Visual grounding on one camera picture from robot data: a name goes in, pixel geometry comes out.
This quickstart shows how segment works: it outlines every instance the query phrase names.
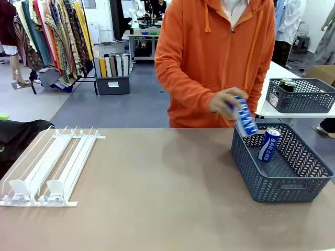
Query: white skirt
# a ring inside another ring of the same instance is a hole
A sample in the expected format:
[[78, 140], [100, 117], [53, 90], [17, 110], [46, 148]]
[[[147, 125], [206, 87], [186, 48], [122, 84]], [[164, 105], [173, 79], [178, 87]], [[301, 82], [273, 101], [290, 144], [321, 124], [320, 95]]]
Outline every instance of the white skirt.
[[2, 45], [7, 55], [14, 56], [18, 53], [17, 47], [13, 45]]

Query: green object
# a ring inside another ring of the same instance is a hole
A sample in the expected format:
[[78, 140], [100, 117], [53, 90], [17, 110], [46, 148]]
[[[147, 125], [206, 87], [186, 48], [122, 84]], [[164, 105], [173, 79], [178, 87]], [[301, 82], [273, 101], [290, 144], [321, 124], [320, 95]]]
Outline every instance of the green object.
[[9, 115], [7, 113], [0, 113], [0, 120], [8, 120]]

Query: blue can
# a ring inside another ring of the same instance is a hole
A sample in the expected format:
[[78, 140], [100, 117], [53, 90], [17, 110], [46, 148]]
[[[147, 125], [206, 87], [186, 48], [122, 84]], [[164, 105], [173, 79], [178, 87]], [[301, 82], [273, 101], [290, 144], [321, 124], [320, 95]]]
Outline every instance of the blue can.
[[281, 132], [275, 128], [267, 128], [264, 141], [261, 146], [258, 158], [264, 162], [270, 162], [274, 152], [276, 151]]
[[258, 133], [258, 127], [249, 110], [247, 102], [241, 97], [235, 97], [235, 99], [241, 104], [241, 109], [237, 109], [230, 103], [228, 103], [228, 106], [234, 111], [237, 117], [236, 127], [241, 136], [249, 137]]

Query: gray plastic basket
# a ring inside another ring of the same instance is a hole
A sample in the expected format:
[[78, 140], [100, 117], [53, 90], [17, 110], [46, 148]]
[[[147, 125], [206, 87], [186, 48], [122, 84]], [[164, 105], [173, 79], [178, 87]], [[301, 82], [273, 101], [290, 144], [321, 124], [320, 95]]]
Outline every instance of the gray plastic basket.
[[[260, 134], [242, 138], [235, 128], [231, 152], [253, 200], [312, 202], [333, 171], [286, 123], [257, 123]], [[258, 159], [265, 129], [277, 128], [281, 138], [268, 163]]]
[[316, 78], [295, 78], [297, 88], [289, 93], [270, 79], [266, 101], [282, 113], [327, 113], [335, 102], [335, 88]]

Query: label on bin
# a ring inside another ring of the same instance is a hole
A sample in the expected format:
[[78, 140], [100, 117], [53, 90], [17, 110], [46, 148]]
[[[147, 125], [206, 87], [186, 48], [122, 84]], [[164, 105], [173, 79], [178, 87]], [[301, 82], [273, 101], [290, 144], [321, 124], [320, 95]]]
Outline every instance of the label on bin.
[[273, 93], [270, 95], [270, 104], [274, 107], [277, 107], [278, 104], [278, 98]]
[[119, 87], [119, 82], [108, 82], [108, 87], [109, 88], [115, 88], [115, 87]]

